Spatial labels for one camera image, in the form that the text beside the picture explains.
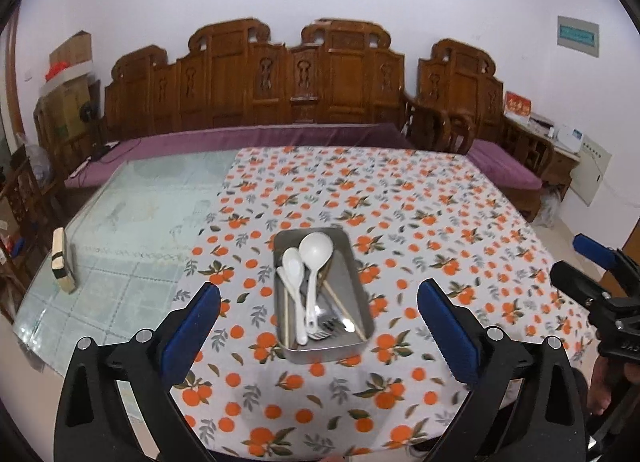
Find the person's right hand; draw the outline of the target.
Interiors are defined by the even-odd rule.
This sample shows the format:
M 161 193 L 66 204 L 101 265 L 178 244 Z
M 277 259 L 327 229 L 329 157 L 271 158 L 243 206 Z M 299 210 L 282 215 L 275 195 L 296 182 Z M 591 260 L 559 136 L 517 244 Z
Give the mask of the person's right hand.
M 587 404 L 592 414 L 600 416 L 611 404 L 614 386 L 625 375 L 623 364 L 599 356 L 594 363 Z

